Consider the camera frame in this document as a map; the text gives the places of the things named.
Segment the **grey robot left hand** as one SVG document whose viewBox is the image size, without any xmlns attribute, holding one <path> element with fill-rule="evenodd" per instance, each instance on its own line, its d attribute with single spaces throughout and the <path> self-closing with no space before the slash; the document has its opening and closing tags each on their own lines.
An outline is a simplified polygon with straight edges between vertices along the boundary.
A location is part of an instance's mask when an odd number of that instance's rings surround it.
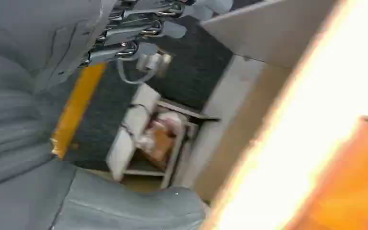
<svg viewBox="0 0 368 230">
<path fill-rule="evenodd" d="M 37 92 L 101 33 L 112 0 L 0 0 L 0 230 L 197 230 L 202 201 L 182 187 L 129 191 L 84 167 L 104 154 L 53 153 Z"/>
</svg>

